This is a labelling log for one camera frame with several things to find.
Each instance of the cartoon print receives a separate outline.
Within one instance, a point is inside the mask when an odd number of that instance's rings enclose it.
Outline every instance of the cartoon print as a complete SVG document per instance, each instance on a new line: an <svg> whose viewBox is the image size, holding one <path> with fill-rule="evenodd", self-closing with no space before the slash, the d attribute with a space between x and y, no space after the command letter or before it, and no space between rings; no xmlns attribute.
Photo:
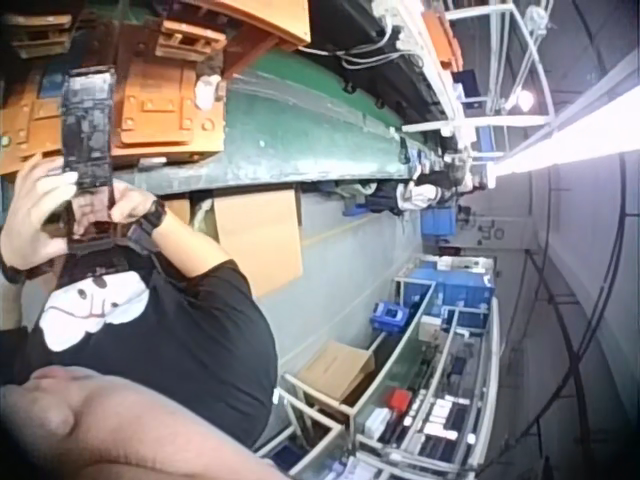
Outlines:
<svg viewBox="0 0 640 480"><path fill-rule="evenodd" d="M149 301L149 289L136 272L87 278L51 294L40 317L44 340L53 352L76 345L105 323L138 318Z"/></svg>

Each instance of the worker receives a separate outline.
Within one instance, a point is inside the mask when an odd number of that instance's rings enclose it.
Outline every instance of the worker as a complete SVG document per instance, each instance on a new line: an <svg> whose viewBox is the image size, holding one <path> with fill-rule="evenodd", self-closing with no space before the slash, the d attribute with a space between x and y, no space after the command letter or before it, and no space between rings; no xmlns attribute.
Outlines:
<svg viewBox="0 0 640 480"><path fill-rule="evenodd" d="M67 255L35 326L22 325L26 272L68 251L68 240L45 233L43 222L82 198L75 195L76 172L51 174L62 163L26 163L0 234L0 379L20 385L51 365L91 368L150 388L252 447L271 412L273 334L236 263L151 193L114 181L109 216L144 222L159 253L114 247ZM76 234L97 211L85 202L75 212ZM101 274L115 257L127 270Z"/></svg>
<svg viewBox="0 0 640 480"><path fill-rule="evenodd" d="M6 478L286 480L197 415L123 378L46 367L2 387L0 398Z"/></svg>
<svg viewBox="0 0 640 480"><path fill-rule="evenodd" d="M388 211L401 216L406 211L444 205L456 197L487 189L486 182L474 179L468 168L453 166L429 173L423 171L424 167L418 163L408 182L378 182L375 191L365 197L364 206L372 213Z"/></svg>

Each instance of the wire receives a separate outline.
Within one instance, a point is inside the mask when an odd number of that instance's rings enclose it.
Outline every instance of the wire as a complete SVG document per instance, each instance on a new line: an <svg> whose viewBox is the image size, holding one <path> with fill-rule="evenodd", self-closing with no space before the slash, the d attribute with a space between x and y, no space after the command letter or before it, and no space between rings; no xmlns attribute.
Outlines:
<svg viewBox="0 0 640 480"><path fill-rule="evenodd" d="M343 58L341 63L342 63L342 66L347 70L362 70L364 68L371 68L371 67L376 67L378 65L383 65L385 63L388 63L404 55L413 55L416 58L418 58L420 60L420 63L418 64L420 68L422 68L422 66L424 65L424 63L422 63L422 56L419 53L413 52L411 50L403 50L400 52L389 53L387 55L380 55L378 57L373 57L372 59ZM355 63L360 63L360 65L350 65L349 63L347 63L347 60L354 61Z"/></svg>
<svg viewBox="0 0 640 480"><path fill-rule="evenodd" d="M316 50L314 48L307 48L307 47L300 47L299 50L305 53L310 53L312 55L320 55L324 57L339 57L341 59L340 63L347 70L362 70L365 68L377 67L378 65L383 65L385 63L393 61L404 55L412 55L414 57L418 57L419 59L418 65L422 69L424 67L424 61L422 60L422 55L420 55L420 53L415 52L413 50L399 50L396 52L389 52L389 53L385 53L382 55L369 57L369 58L358 58L358 57L352 56L353 54L356 54L356 53L372 52L387 44L387 42L391 38L391 34L393 33L393 26L390 25L389 19L386 16L383 19L383 23L385 27L384 36L380 41L376 43L359 45L359 46L350 48L349 50L338 50L335 52L330 52L325 50Z"/></svg>
<svg viewBox="0 0 640 480"><path fill-rule="evenodd" d="M327 51L323 51L323 50L315 50L313 48L307 48L307 47L300 47L298 50L302 50L303 52L311 53L313 55L324 55L324 56L328 56L328 57L347 55L349 53L371 52L373 50L376 50L377 48L380 48L380 47L384 46L389 41L389 38L391 38L391 33L393 32L393 27L389 24L388 17L385 16L382 21L384 23L384 30L385 30L384 31L384 36L377 43L369 43L367 45L359 45L359 46L350 48L349 50L338 50L336 52L327 52Z"/></svg>

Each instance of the hand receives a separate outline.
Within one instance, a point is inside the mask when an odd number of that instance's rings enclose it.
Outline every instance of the hand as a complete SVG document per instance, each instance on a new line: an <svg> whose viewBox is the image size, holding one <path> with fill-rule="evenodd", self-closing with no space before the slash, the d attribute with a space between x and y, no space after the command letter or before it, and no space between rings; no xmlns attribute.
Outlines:
<svg viewBox="0 0 640 480"><path fill-rule="evenodd" d="M74 234L82 235L89 225L104 221L113 223L131 223L138 220L151 209L156 197L120 180L113 181L115 204L108 211L107 190L87 195L78 195L73 199L73 212L76 217Z"/></svg>
<svg viewBox="0 0 640 480"><path fill-rule="evenodd" d="M47 217L76 193L76 172L50 175L62 164L61 157L42 160L35 155L18 173L0 234L0 252L8 266L28 270L67 253L66 238L52 238L42 231Z"/></svg>

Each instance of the conveyor belt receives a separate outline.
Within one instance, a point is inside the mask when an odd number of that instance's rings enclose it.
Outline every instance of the conveyor belt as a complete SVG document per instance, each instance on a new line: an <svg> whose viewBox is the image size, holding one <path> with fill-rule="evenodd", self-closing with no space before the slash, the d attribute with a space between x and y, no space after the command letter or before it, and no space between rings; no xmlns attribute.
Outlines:
<svg viewBox="0 0 640 480"><path fill-rule="evenodd" d="M195 190L313 182L406 178L400 138L383 123L327 96L249 72L231 82L225 151L203 162L116 177L157 195ZM434 152L407 140L411 148Z"/></svg>

